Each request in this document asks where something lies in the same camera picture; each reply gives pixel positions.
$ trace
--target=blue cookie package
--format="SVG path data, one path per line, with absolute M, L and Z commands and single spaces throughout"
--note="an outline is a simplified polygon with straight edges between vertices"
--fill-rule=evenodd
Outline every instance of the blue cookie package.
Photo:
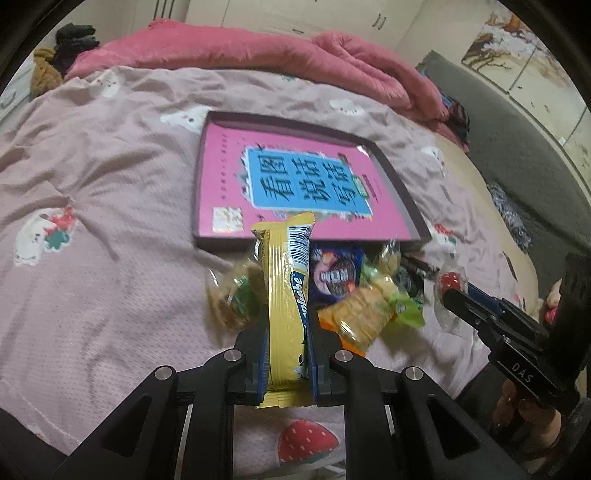
M 312 301 L 335 303 L 359 285 L 363 263 L 360 247 L 321 247 L 310 250 L 310 287 Z

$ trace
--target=qr code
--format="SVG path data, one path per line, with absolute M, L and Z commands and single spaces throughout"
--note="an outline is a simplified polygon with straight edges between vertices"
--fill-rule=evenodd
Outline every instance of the qr code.
M 213 233 L 234 233 L 242 231 L 244 231 L 242 209 L 231 207 L 213 208 Z

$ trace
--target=pink book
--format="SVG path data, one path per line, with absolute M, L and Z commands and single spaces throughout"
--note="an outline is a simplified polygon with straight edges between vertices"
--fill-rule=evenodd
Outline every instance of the pink book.
M 312 211 L 318 241 L 425 242 L 423 217 L 393 166 L 366 139 L 250 113 L 209 112 L 197 159 L 198 247 L 240 248 L 251 226 Z

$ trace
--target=barcode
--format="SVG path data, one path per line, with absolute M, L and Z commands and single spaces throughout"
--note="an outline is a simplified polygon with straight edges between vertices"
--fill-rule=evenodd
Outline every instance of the barcode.
M 288 248 L 295 270 L 308 273 L 310 259 L 311 225 L 294 225 L 287 227 Z

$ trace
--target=gray headboard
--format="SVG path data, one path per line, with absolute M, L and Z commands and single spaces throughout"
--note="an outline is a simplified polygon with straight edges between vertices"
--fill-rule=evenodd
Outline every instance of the gray headboard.
M 432 51 L 417 67 L 470 116 L 469 157 L 511 198 L 532 236 L 529 255 L 544 298 L 568 252 L 591 255 L 591 207 L 544 135 L 485 79 Z

